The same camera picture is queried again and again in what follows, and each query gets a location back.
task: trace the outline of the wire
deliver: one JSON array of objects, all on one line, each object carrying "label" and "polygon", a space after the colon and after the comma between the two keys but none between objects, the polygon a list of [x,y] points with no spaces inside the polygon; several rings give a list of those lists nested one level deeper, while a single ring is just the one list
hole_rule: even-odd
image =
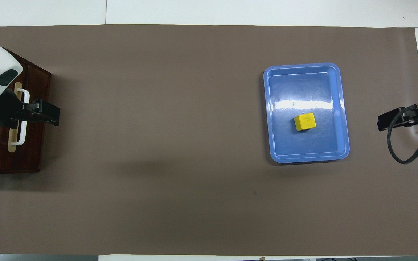
[{"label": "wire", "polygon": [[386,144],[388,145],[388,150],[390,150],[391,156],[393,156],[393,158],[401,164],[409,164],[413,162],[418,157],[418,147],[410,158],[406,160],[400,159],[398,156],[396,156],[395,152],[393,151],[393,147],[391,146],[391,132],[393,130],[394,125],[396,124],[396,121],[399,119],[399,117],[401,117],[402,114],[408,111],[412,111],[416,108],[417,105],[414,104],[412,106],[402,109],[400,112],[398,112],[398,114],[396,114],[396,116],[394,116],[393,120],[391,120],[390,125],[388,126],[388,134],[386,134]]}]

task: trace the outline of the wooden drawer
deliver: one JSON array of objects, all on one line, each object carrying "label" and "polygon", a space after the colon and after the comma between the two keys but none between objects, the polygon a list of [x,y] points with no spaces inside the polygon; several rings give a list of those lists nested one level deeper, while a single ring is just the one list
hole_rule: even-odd
[{"label": "wooden drawer", "polygon": [[[10,53],[19,61],[24,70],[8,88],[13,90],[14,84],[20,82],[23,88],[30,92],[30,101],[34,99],[48,101],[51,73],[17,54]],[[28,123],[25,143],[17,146],[15,152],[9,152],[7,150],[9,128],[0,126],[0,173],[40,171],[44,132],[44,123]]]}]

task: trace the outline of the blue tray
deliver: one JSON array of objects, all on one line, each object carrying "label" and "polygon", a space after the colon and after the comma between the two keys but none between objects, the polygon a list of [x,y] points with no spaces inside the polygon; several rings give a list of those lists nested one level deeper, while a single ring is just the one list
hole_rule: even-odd
[{"label": "blue tray", "polygon": [[[349,136],[341,75],[332,63],[271,66],[264,72],[270,155],[278,163],[343,159]],[[298,132],[294,117],[317,127]]]}]

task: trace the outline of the drawer handle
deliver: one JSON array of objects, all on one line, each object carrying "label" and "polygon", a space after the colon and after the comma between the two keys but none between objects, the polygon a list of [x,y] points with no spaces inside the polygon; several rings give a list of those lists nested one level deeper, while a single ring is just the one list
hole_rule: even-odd
[{"label": "drawer handle", "polygon": [[[24,102],[30,102],[30,93],[25,89],[17,89],[17,91],[23,92]],[[21,121],[20,124],[20,137],[18,142],[11,142],[11,145],[22,145],[25,142],[25,136],[27,135],[27,122]]]}]

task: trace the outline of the brown paper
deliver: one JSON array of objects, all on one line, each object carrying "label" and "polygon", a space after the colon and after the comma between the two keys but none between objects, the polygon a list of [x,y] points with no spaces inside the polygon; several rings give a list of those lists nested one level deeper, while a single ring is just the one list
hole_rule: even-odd
[{"label": "brown paper", "polygon": [[[0,28],[53,74],[42,171],[0,175],[0,253],[418,255],[418,159],[377,116],[418,103],[413,28]],[[263,71],[332,62],[346,159],[278,165]],[[401,157],[418,127],[398,128]]]}]

